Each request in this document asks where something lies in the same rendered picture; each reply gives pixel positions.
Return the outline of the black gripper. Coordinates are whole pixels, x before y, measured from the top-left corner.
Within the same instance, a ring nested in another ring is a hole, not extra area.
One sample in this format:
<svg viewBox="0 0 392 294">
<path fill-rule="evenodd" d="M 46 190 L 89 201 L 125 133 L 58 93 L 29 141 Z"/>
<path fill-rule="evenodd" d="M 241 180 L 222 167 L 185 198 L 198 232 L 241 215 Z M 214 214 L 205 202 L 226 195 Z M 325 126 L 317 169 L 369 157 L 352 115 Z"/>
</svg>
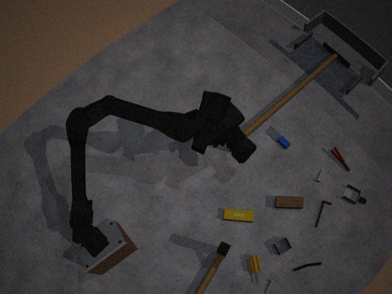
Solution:
<svg viewBox="0 0 392 294">
<path fill-rule="evenodd" d="M 251 142 L 249 138 L 246 138 L 246 135 L 239 129 L 237 132 L 236 130 L 233 133 L 230 133 L 227 129 L 227 126 L 222 122 L 217 122 L 220 124 L 223 130 L 223 137 L 222 140 L 218 143 L 213 145 L 215 148 L 220 144 L 224 146 L 226 143 L 227 146 L 233 151 L 232 156 L 239 164 L 245 163 L 248 158 L 251 157 L 252 153 L 257 149 L 257 147 Z"/>
</svg>

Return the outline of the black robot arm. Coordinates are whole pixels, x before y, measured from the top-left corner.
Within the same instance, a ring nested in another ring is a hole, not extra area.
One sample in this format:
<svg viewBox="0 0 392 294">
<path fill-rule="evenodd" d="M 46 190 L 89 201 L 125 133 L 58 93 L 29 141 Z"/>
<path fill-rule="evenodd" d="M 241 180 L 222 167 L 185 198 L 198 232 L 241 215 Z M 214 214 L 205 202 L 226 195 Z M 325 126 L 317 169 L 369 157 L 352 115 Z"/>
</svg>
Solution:
<svg viewBox="0 0 392 294">
<path fill-rule="evenodd" d="M 231 99 L 223 94 L 204 91 L 199 110 L 196 108 L 187 113 L 157 111 L 112 95 L 84 108 L 74 108 L 66 121 L 71 158 L 72 206 L 69 224 L 73 229 L 72 241 L 81 243 L 93 257 L 109 245 L 107 237 L 92 225 L 92 200 L 86 196 L 85 144 L 89 127 L 113 115 L 156 128 L 178 142 L 194 137 L 192 149 L 204 154 L 208 145 L 218 144 L 222 140 L 223 130 L 219 121 L 233 133 L 245 120 L 230 102 Z"/>
</svg>

